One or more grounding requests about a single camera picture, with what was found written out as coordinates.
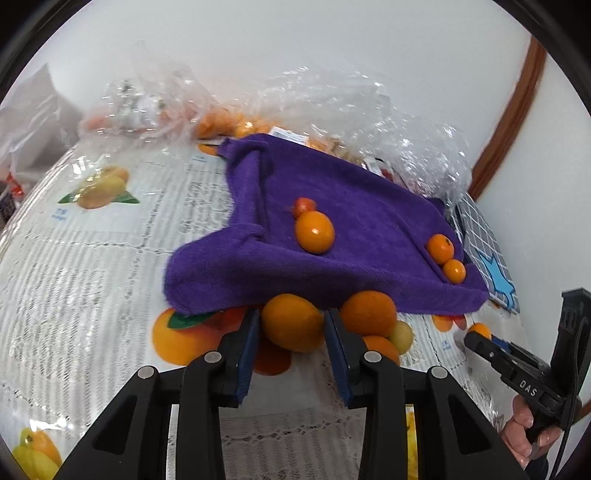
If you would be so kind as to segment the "person's right hand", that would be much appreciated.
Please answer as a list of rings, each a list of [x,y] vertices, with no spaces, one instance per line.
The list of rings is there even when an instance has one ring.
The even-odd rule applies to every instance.
[[[554,443],[562,436],[559,427],[551,426],[542,431],[532,443],[527,439],[527,432],[533,427],[534,415],[526,400],[516,396],[512,402],[513,415],[505,424],[501,438],[514,455],[520,466],[525,469],[532,461],[545,456]]]

